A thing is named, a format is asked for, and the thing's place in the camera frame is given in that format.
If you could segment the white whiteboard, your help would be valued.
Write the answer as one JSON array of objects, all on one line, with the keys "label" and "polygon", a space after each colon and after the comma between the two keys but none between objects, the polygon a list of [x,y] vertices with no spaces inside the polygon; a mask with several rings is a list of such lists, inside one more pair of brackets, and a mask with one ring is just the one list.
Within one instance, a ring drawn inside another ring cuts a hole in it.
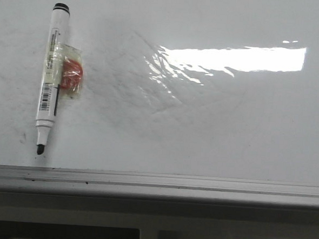
[{"label": "white whiteboard", "polygon": [[[58,2],[84,77],[38,155]],[[0,0],[0,190],[319,208],[319,0]]]}]

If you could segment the grey table frame rail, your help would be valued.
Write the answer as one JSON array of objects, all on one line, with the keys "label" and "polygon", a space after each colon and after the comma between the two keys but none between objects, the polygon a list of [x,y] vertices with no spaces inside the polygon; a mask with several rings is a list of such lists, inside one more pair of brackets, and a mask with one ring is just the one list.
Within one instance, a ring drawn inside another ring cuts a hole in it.
[{"label": "grey table frame rail", "polygon": [[319,209],[0,191],[0,239],[319,239]]}]

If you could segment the white black whiteboard marker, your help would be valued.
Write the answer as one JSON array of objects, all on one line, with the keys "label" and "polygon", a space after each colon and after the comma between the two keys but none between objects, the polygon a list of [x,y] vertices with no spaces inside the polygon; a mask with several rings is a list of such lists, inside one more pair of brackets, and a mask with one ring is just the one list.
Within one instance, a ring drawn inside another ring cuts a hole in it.
[{"label": "white black whiteboard marker", "polygon": [[70,8],[64,3],[56,3],[51,14],[35,120],[37,128],[36,150],[38,155],[44,153],[50,130],[56,121],[63,61],[67,51],[66,41],[69,20]]}]

